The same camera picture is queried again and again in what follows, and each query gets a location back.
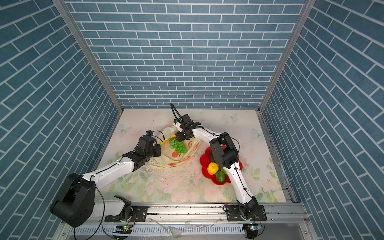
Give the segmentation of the cream printed plastic bag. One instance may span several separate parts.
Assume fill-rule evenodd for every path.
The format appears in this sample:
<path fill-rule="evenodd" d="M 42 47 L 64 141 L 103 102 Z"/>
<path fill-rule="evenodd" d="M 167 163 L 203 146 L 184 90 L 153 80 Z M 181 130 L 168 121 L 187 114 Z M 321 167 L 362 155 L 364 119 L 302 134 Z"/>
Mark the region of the cream printed plastic bag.
<path fill-rule="evenodd" d="M 184 164 L 190 160 L 197 152 L 202 140 L 191 138 L 179 142 L 175 133 L 178 132 L 176 127 L 167 127 L 162 133 L 165 141 L 161 142 L 161 156 L 153 157 L 149 164 L 154 169 L 173 168 Z"/>

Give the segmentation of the red flower-shaped plate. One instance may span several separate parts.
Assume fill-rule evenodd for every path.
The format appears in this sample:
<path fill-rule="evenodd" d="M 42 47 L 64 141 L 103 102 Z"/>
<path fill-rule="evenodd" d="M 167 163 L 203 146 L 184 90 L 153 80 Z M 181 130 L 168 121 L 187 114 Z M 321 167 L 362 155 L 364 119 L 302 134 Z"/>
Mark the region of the red flower-shaped plate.
<path fill-rule="evenodd" d="M 211 147 L 208 147 L 206 150 L 205 150 L 205 153 L 203 155 L 201 155 L 200 157 L 200 164 L 202 166 L 202 174 L 205 178 L 207 179 L 211 179 L 212 182 L 215 184 L 215 185 L 218 185 L 218 186 L 222 186 L 222 185 L 225 185 L 226 183 L 229 183 L 231 184 L 231 180 L 229 179 L 228 175 L 226 175 L 226 182 L 222 185 L 220 185 L 219 183 L 217 183 L 216 181 L 216 178 L 215 178 L 215 175 L 209 175 L 208 174 L 208 171 L 207 171 L 207 167 L 210 163 L 210 160 L 209 160 L 209 155 L 211 153 Z"/>

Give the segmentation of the yellow lemon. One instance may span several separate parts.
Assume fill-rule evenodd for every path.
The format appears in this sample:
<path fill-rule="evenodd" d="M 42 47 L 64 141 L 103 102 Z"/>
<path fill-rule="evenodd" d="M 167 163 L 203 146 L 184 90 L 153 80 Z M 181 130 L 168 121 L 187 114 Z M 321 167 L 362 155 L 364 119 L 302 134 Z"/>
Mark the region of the yellow lemon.
<path fill-rule="evenodd" d="M 216 163 L 209 163 L 207 171 L 209 175 L 215 175 L 219 171 L 219 165 Z"/>

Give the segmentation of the dark green lime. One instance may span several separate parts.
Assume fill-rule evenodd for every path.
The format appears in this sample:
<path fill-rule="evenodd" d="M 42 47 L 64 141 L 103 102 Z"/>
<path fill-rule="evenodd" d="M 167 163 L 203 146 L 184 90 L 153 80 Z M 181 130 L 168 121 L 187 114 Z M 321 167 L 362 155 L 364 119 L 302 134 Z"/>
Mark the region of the dark green lime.
<path fill-rule="evenodd" d="M 215 178 L 216 178 L 217 183 L 219 183 L 220 185 L 222 185 L 226 182 L 226 175 L 222 171 L 216 172 Z"/>

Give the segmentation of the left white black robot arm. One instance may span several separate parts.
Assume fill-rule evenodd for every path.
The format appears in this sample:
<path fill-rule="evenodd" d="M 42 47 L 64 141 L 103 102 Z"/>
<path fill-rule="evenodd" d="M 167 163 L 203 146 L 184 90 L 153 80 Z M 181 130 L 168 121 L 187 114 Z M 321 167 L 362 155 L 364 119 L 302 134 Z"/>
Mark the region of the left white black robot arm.
<path fill-rule="evenodd" d="M 159 156 L 161 145 L 155 137 L 141 136 L 136 147 L 119 160 L 90 173 L 67 176 L 50 206 L 50 213 L 73 228 L 89 218 L 111 216 L 119 222 L 129 221 L 134 215 L 131 201 L 122 196 L 116 196 L 112 201 L 96 201 L 95 196 L 101 194 L 101 189 L 111 182 Z"/>

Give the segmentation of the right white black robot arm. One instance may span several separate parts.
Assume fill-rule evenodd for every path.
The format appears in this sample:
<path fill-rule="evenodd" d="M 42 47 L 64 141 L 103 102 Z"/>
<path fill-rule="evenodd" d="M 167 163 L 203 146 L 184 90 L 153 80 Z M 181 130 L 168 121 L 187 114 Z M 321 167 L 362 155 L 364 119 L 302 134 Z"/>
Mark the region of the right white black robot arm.
<path fill-rule="evenodd" d="M 187 114 L 182 116 L 177 111 L 173 111 L 173 114 L 174 126 L 178 129 L 176 139 L 182 142 L 197 138 L 210 144 L 213 162 L 225 170 L 235 189 L 241 215 L 245 219 L 252 218 L 260 209 L 260 205 L 242 175 L 239 151 L 230 135 L 226 132 L 219 134 L 207 130 L 201 123 L 192 121 Z"/>

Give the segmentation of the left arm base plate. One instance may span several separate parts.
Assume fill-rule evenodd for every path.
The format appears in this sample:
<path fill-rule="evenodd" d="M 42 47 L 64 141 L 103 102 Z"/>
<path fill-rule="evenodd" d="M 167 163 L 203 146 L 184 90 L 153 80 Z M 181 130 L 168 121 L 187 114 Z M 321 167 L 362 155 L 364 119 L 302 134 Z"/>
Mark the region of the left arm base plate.
<path fill-rule="evenodd" d="M 148 213 L 148 206 L 130 206 L 122 210 L 116 216 L 105 216 L 106 223 L 128 223 L 128 222 L 145 222 Z"/>

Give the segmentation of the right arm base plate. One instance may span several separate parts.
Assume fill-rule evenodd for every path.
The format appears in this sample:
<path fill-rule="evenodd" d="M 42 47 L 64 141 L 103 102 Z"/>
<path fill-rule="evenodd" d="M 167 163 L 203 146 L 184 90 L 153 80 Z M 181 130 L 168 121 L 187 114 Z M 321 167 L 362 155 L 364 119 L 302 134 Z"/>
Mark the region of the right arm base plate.
<path fill-rule="evenodd" d="M 267 221 L 267 215 L 263 205 L 258 205 L 255 209 L 251 210 L 250 213 L 247 213 L 247 211 L 239 205 L 223 205 L 223 210 L 228 222 Z"/>

